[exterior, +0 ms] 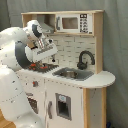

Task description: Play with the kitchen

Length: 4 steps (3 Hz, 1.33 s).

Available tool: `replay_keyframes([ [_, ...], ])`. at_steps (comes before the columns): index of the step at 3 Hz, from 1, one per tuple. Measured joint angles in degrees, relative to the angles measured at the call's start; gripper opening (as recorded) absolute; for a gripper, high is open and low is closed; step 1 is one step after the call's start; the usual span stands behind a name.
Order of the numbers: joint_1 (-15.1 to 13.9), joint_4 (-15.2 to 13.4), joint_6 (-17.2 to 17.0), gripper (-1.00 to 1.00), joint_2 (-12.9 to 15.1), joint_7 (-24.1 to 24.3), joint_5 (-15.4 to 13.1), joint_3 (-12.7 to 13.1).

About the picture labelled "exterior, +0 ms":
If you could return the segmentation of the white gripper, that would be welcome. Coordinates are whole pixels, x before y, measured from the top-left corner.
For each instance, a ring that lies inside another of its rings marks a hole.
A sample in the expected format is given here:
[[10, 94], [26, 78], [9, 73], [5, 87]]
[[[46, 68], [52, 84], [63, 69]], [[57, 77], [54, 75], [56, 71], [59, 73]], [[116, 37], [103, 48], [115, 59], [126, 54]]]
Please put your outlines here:
[[[52, 39], [41, 39], [38, 42], [36, 49], [33, 49], [33, 61], [38, 62], [49, 56], [53, 56], [57, 53], [57, 47], [54, 44]], [[42, 67], [45, 67], [46, 64], [41, 61]]]

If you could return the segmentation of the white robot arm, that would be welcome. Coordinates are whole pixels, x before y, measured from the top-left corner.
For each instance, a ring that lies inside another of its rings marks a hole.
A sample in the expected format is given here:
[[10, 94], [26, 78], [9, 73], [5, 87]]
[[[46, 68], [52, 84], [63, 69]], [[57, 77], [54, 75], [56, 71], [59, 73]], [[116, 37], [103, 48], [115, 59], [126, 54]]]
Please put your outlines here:
[[37, 20], [26, 27], [10, 27], [0, 32], [0, 110], [16, 128], [45, 128], [43, 119], [31, 108], [17, 71], [57, 53]]

